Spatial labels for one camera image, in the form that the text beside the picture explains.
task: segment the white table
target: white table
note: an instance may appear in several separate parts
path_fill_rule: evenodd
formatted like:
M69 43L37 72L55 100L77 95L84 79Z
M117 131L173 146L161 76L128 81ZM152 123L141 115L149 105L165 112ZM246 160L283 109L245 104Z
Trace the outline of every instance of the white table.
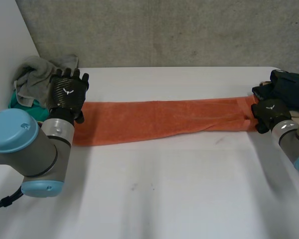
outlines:
M271 67L84 68L89 101L246 96ZM22 176L0 166L0 199ZM299 174L270 134L74 147L56 198L0 209L0 239L299 239Z

